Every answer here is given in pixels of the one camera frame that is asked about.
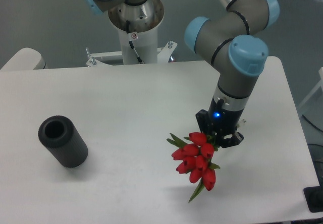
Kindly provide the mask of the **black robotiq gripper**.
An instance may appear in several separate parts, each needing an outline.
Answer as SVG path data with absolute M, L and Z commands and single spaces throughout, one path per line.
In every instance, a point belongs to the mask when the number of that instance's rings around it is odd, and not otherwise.
M 200 132 L 206 135 L 215 133 L 222 135 L 218 140 L 218 145 L 222 148 L 228 148 L 239 145 L 244 136 L 236 131 L 238 121 L 244 109 L 232 111 L 221 108 L 218 103 L 212 99 L 208 111 L 201 109 L 195 116 Z

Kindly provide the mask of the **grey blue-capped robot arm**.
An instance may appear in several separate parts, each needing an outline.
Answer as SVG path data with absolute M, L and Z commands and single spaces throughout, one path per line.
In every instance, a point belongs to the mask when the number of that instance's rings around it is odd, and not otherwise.
M 85 0 L 95 14 L 108 13 L 120 32 L 124 64 L 156 63 L 161 57 L 157 41 L 148 34 L 164 18 L 160 0 Z M 186 45 L 219 74 L 208 110 L 196 114 L 199 129 L 216 147 L 243 141 L 238 122 L 259 75 L 268 47 L 255 34 L 279 17 L 277 0 L 220 0 L 226 15 L 218 21 L 197 17 L 184 33 Z

